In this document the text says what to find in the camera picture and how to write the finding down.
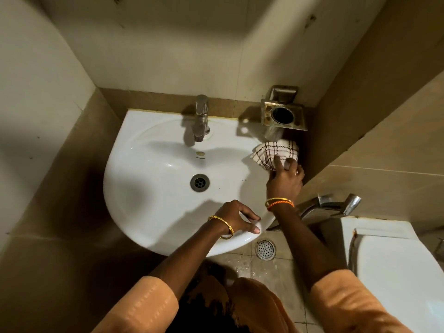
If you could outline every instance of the forearm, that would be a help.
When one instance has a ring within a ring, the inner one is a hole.
[[[293,259],[308,290],[330,272],[345,268],[302,222],[295,208],[280,203],[273,206],[271,211],[282,226]]]
[[[210,249],[226,231],[226,225],[219,220],[206,222],[155,268],[150,276],[163,280],[179,299]]]

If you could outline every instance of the hand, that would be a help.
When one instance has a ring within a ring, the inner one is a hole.
[[[274,156],[273,162],[276,172],[270,171],[270,178],[267,182],[267,199],[285,197],[294,202],[299,195],[302,189],[304,170],[296,160],[289,157],[286,161],[290,163],[288,170],[284,169],[280,157]]]
[[[241,215],[239,215],[239,212],[244,214],[251,223],[245,222],[241,218]],[[238,230],[248,231],[253,234],[259,234],[261,232],[260,229],[254,225],[261,218],[249,207],[237,200],[225,202],[214,215],[223,218],[231,226],[231,228],[233,228],[234,232]],[[215,226],[219,227],[222,235],[230,234],[230,229],[228,229],[226,224],[221,220],[212,218],[208,222],[213,222]]]

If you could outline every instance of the toilet lid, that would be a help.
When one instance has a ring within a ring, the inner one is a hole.
[[[444,272],[417,239],[358,236],[354,273],[415,333],[444,332]]]

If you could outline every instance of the bracelet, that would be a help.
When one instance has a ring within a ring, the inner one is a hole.
[[[291,200],[289,200],[289,199],[287,199],[285,197],[272,197],[272,198],[269,198],[269,199],[267,199],[265,201],[265,207],[267,207],[267,209],[270,207],[269,202],[273,201],[273,200],[285,201],[285,202],[291,204],[293,206],[293,208],[294,208],[294,204],[293,204],[293,202]]]
[[[224,223],[228,226],[228,229],[230,229],[230,233],[231,233],[230,237],[220,236],[220,238],[222,238],[222,239],[230,239],[231,237],[233,237],[233,235],[234,235],[234,230],[233,230],[233,228],[231,228],[231,226],[227,223],[227,221],[225,221],[223,218],[220,218],[219,216],[216,216],[216,215],[211,215],[210,217],[208,217],[208,221],[209,221],[210,219],[212,219],[212,218],[217,218],[218,220],[221,220],[222,222],[224,222]]]
[[[291,206],[294,208],[294,204],[293,204],[293,202],[291,202],[291,201],[285,201],[285,200],[280,200],[280,201],[276,201],[276,202],[273,202],[272,204],[270,204],[270,205],[267,207],[267,210],[270,211],[271,207],[273,207],[274,205],[279,204],[279,203],[288,203],[289,205],[291,205]]]

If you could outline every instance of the cloth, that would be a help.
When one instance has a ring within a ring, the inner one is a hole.
[[[297,161],[297,157],[299,155],[296,142],[284,139],[275,142],[265,142],[264,144],[258,145],[254,149],[254,152],[250,158],[252,158],[253,161],[257,162],[266,170],[275,170],[273,159],[276,154],[279,155],[284,168],[288,169],[288,163],[285,161],[285,159],[292,157]]]
[[[231,302],[236,324],[246,325],[252,333],[298,332],[278,297],[256,280],[238,278],[231,286],[224,287],[208,276],[189,295],[191,299],[202,295],[204,306],[215,300],[225,305]],[[412,333],[388,314],[349,270],[334,271],[319,280],[310,291],[310,300],[325,333]],[[161,333],[173,321],[177,310],[177,299],[169,287],[160,279],[144,277],[93,333]]]

